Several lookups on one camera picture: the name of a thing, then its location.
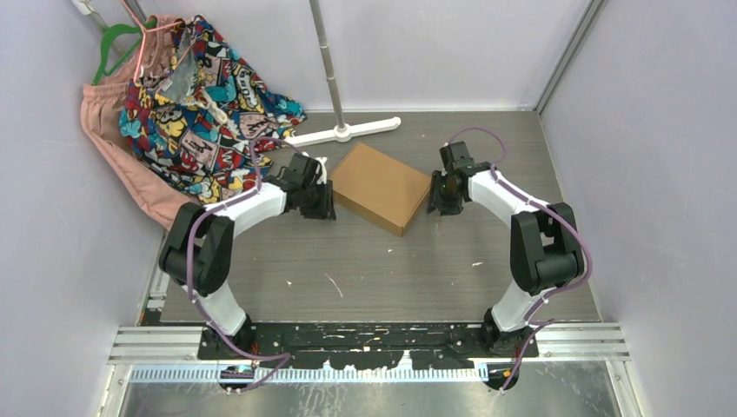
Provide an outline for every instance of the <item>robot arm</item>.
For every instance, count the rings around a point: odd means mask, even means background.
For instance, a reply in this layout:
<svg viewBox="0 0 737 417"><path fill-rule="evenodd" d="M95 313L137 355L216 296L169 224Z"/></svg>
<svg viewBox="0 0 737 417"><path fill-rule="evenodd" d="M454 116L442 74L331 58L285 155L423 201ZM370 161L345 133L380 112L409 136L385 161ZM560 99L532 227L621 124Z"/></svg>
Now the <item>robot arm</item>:
<svg viewBox="0 0 737 417"><path fill-rule="evenodd" d="M494 213L511 231L509 264L513 282L484 316L482 337L492 350L502 340L516 341L527 328L525 316L548 291L562 287L581 275L583 255L578 242L559 223L530 204L549 207L575 227L573 210L565 203L549 204L535 199L506 181L488 162L476 163L464 142L440 150L444 170L432 176L428 212L458 215L464 202L477 202ZM502 187L505 182L526 199ZM545 243L541 236L552 238Z"/></svg>
<svg viewBox="0 0 737 417"><path fill-rule="evenodd" d="M159 268L185 290L187 243L195 221L214 206L224 205L196 231L193 290L207 316L240 348L253 341L251 319L238 305L227 278L233 239L270 217L299 209L305 218L335 220L332 182L327 180L323 158L295 154L279 175L264 178L261 190L247 198L241 195L201 207L182 205L159 256Z"/></svg>

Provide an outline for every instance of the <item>cartoon print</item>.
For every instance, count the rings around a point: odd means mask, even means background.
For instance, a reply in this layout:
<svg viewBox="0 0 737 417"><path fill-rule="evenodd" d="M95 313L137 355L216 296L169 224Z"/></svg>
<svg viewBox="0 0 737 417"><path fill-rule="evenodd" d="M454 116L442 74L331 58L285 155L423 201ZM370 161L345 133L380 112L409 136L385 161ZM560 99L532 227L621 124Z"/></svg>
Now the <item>cartoon print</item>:
<svg viewBox="0 0 737 417"><path fill-rule="evenodd" d="M204 17L181 23L169 35L174 56L186 37L197 62L190 96L173 103L156 93L176 66L172 58L163 75L142 75L129 84L120 130L136 157L171 187L202 203L219 202L255 187L249 142L292 136L306 115L299 103L269 91ZM208 108L206 96L217 111ZM213 112L224 112L228 122L219 123ZM262 174L273 162L260 154L279 147L275 141L255 145Z"/></svg>

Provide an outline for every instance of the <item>pink pants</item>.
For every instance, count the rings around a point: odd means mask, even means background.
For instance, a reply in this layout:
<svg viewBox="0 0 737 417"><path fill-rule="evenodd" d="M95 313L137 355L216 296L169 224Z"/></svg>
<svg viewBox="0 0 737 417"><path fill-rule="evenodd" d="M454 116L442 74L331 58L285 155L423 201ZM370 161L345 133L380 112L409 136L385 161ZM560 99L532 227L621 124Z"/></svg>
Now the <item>pink pants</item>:
<svg viewBox="0 0 737 417"><path fill-rule="evenodd" d="M161 24L175 20L168 16L157 18ZM173 51L169 33L168 30L162 30L147 36L143 45L145 74L159 75L169 67ZM84 85L82 129L115 170L141 210L170 229L179 207L191 200L143 166L120 133L120 114L128 94L129 81L136 72L137 54L138 50L134 51L128 62L114 75L104 78L99 85Z"/></svg>

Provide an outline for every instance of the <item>white pole base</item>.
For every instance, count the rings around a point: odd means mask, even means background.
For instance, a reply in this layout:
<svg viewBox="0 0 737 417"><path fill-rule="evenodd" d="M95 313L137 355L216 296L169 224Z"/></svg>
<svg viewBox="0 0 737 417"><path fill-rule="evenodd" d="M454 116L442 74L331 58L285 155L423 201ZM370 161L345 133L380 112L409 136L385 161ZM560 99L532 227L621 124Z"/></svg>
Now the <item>white pole base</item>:
<svg viewBox="0 0 737 417"><path fill-rule="evenodd" d="M343 130L339 130L335 126L332 130L324 130L322 132L309 133L307 135L293 136L287 139L287 142L295 146L309 146L317 143L325 142L347 142L356 136L371 135L372 133L386 132L394 130L402 124L402 119L392 117L391 119L380 120L378 122L369 122L356 124L351 126L346 123Z"/></svg>

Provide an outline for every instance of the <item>box top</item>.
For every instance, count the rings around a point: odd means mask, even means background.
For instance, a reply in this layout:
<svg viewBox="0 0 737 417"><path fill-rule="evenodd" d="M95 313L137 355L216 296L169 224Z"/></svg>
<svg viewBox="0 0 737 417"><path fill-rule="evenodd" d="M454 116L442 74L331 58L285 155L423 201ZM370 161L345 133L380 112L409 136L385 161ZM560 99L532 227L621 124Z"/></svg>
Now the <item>box top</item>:
<svg viewBox="0 0 737 417"><path fill-rule="evenodd" d="M403 228L430 186L430 177L363 143L330 176L334 192Z"/></svg>

